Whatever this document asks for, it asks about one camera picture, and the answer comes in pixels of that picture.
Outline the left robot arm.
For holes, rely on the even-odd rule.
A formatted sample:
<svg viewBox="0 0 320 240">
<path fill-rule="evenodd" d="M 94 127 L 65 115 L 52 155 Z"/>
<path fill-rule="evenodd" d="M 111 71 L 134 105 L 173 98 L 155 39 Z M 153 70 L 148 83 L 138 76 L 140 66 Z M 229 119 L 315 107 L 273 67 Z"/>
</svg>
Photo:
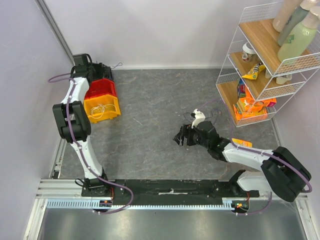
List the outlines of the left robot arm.
<svg viewBox="0 0 320 240">
<path fill-rule="evenodd" d="M 73 56 L 70 73 L 61 74 L 61 80 L 69 80 L 64 99 L 52 107 L 60 137 L 74 149 L 84 171 L 84 179 L 75 183 L 82 187 L 83 197 L 106 197 L 111 193 L 108 177 L 94 153 L 90 135 L 90 120 L 84 107 L 84 99 L 93 81 L 103 76 L 104 65 L 93 63 L 87 53 Z"/>
</svg>

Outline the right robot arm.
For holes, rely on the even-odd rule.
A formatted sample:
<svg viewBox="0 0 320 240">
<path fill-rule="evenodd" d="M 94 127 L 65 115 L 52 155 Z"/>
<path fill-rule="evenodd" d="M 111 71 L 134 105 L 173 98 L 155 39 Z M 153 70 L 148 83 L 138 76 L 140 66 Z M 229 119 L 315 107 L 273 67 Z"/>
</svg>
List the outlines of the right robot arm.
<svg viewBox="0 0 320 240">
<path fill-rule="evenodd" d="M 229 191 L 235 197 L 249 191 L 268 191 L 293 202 L 299 194 L 312 190 L 310 172 L 285 147 L 263 150 L 236 144 L 219 136 L 210 121 L 197 126 L 183 124 L 173 140 L 179 146 L 202 146 L 216 160 L 256 169 L 256 173 L 241 173 L 229 184 Z"/>
</svg>

